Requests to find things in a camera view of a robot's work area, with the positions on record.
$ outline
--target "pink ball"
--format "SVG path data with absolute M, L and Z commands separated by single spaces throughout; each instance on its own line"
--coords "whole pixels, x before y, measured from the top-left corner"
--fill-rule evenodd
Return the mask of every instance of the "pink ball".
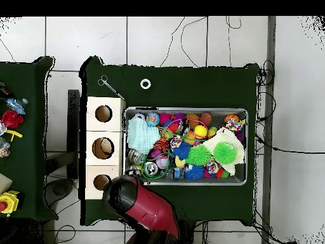
M 162 113 L 162 114 L 159 115 L 159 123 L 161 125 L 164 125 L 165 122 L 167 122 L 170 118 L 171 118 L 170 114 Z

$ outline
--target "dark green tablecloth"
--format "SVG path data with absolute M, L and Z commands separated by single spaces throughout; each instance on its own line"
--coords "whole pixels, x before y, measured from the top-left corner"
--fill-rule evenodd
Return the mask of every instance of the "dark green tablecloth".
M 248 111 L 248 180 L 242 186 L 149 186 L 167 198 L 179 218 L 191 220 L 243 220 L 253 222 L 254 158 L 256 119 L 256 75 L 258 68 L 231 67 L 140 67 L 102 65 L 97 57 L 88 59 L 81 69 L 83 95 L 116 97 L 107 87 L 99 86 L 102 75 L 126 99 L 126 106 L 147 107 L 220 107 Z M 140 81 L 151 81 L 149 90 Z M 84 182 L 81 168 L 80 183 Z M 86 200 L 82 205 L 85 224 L 98 219 L 115 219 L 103 209 L 100 200 Z
M 7 160 L 0 158 L 0 173 L 13 181 L 12 189 L 25 194 L 22 209 L 13 212 L 11 217 L 39 220 L 55 218 L 43 201 L 46 168 L 43 149 L 47 106 L 45 81 L 53 62 L 51 57 L 41 57 L 31 64 L 0 63 L 0 81 L 5 83 L 17 99 L 26 98 L 29 101 L 24 122 L 14 129 L 23 138 L 14 138 Z M 5 110 L 7 106 L 0 102 L 0 116 Z M 2 137 L 8 142 L 11 139 L 8 133 Z M 0 217 L 5 217 L 5 214 L 0 213 Z

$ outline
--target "tennis ball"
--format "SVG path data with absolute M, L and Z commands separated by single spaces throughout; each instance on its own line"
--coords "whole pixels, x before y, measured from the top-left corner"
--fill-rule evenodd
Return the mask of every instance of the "tennis ball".
M 194 133 L 195 135 L 197 135 L 199 138 L 203 138 L 203 137 L 206 137 L 206 135 L 208 134 L 208 131 L 207 129 L 202 126 L 202 125 L 197 125 L 195 128 L 194 128 Z

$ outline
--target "cardboard box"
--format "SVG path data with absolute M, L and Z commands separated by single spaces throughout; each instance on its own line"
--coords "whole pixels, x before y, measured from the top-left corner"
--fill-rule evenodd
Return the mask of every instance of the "cardboard box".
M 86 130 L 121 132 L 123 109 L 125 109 L 125 101 L 121 98 L 88 97 Z
M 6 176 L 0 173 L 0 194 L 6 192 L 10 188 L 12 183 L 13 181 L 11 179 L 7 178 Z
M 108 176 L 112 180 L 121 175 L 121 166 L 86 166 L 85 199 L 100 200 L 103 197 L 103 191 L 98 190 L 95 187 L 95 184 L 97 183 L 97 187 L 101 188 L 104 180 L 106 179 L 105 176 Z
M 122 163 L 122 132 L 86 132 L 86 165 L 119 166 Z

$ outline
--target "yellow toy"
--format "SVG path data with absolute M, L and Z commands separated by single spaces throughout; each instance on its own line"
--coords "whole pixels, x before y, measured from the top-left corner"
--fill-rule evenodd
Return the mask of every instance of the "yellow toy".
M 205 138 L 208 134 L 207 129 L 203 125 L 197 125 L 194 128 L 194 133 L 198 139 Z
M 184 160 L 180 160 L 178 156 L 175 157 L 175 165 L 178 168 L 183 168 L 185 166 L 185 159 Z
M 208 138 L 213 137 L 215 135 L 216 131 L 217 131 L 217 128 L 216 127 L 211 127 L 209 129 L 209 132 L 208 132 Z

